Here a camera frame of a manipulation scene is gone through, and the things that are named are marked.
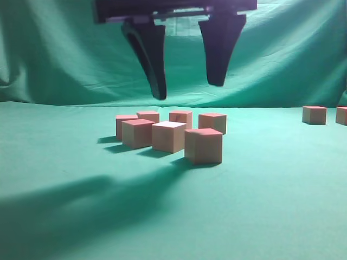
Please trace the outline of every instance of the wooden cube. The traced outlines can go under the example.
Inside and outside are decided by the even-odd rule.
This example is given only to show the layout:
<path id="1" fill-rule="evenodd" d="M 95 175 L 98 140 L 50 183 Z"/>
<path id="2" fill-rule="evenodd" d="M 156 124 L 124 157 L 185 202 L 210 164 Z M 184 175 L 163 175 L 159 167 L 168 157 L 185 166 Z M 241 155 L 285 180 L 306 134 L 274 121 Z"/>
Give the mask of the wooden cube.
<path id="1" fill-rule="evenodd" d="M 337 107 L 336 123 L 347 126 L 347 107 Z"/>
<path id="2" fill-rule="evenodd" d="M 185 130 L 184 157 L 193 164 L 222 162 L 223 134 L 212 128 Z"/>
<path id="3" fill-rule="evenodd" d="M 140 111 L 137 112 L 137 116 L 141 119 L 147 119 L 154 123 L 160 122 L 160 113 L 156 111 Z"/>
<path id="4" fill-rule="evenodd" d="M 186 123 L 164 121 L 152 127 L 152 147 L 169 153 L 176 153 L 184 148 L 184 130 Z"/>
<path id="5" fill-rule="evenodd" d="M 151 146 L 153 124 L 153 121 L 146 119 L 123 121 L 123 144 L 133 149 Z"/>
<path id="6" fill-rule="evenodd" d="M 121 140 L 122 139 L 122 131 L 121 131 L 121 123 L 123 121 L 127 121 L 127 120 L 134 120 L 134 119 L 138 119 L 137 115 L 117 115 L 115 117 L 115 136 L 117 139 Z"/>
<path id="7" fill-rule="evenodd" d="M 227 115 L 221 113 L 203 113 L 199 115 L 199 128 L 212 128 L 227 133 Z"/>
<path id="8" fill-rule="evenodd" d="M 186 123 L 187 129 L 191 129 L 193 125 L 193 113 L 192 111 L 171 111 L 169 113 L 169 121 Z"/>
<path id="9" fill-rule="evenodd" d="M 326 112 L 327 112 L 326 107 L 304 106 L 303 107 L 303 122 L 310 125 L 325 125 Z"/>

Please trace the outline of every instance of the cube top face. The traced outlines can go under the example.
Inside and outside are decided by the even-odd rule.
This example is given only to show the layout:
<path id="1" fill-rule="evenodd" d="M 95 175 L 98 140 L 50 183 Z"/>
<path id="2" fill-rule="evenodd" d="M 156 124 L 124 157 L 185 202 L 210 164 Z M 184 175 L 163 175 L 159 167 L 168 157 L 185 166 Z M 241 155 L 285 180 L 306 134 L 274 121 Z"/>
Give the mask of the cube top face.
<path id="1" fill-rule="evenodd" d="M 171 111 L 170 114 L 190 114 L 192 113 L 192 111 L 188 111 L 188 110 L 175 110 L 175 111 Z"/>
<path id="2" fill-rule="evenodd" d="M 138 115 L 157 115 L 159 112 L 156 111 L 139 111 L 137 112 Z"/>
<path id="3" fill-rule="evenodd" d="M 221 132 L 212 128 L 200 128 L 200 129 L 187 129 L 187 133 L 194 133 L 199 135 L 223 135 Z"/>
<path id="4" fill-rule="evenodd" d="M 146 119 L 134 119 L 134 120 L 128 120 L 128 121 L 123 121 L 123 124 L 128 124 L 132 126 L 138 126 L 138 125 L 147 125 L 150 124 L 152 125 L 154 122 Z"/>
<path id="5" fill-rule="evenodd" d="M 226 114 L 221 114 L 221 113 L 203 113 L 203 114 L 200 114 L 200 115 L 205 115 L 205 116 L 212 116 L 212 117 L 217 117 L 217 116 L 227 116 Z"/>
<path id="6" fill-rule="evenodd" d="M 115 118 L 116 119 L 124 119 L 124 120 L 129 119 L 129 120 L 131 120 L 131 119 L 138 119 L 139 117 L 137 117 L 137 115 L 117 115 Z"/>
<path id="7" fill-rule="evenodd" d="M 153 126 L 176 128 L 176 127 L 180 127 L 180 126 L 184 126 L 184 125 L 186 125 L 186 123 L 163 121 L 160 123 L 155 123 Z"/>
<path id="8" fill-rule="evenodd" d="M 304 106 L 303 108 L 308 108 L 308 109 L 323 109 L 326 110 L 326 107 L 319 107 L 319 106 Z"/>

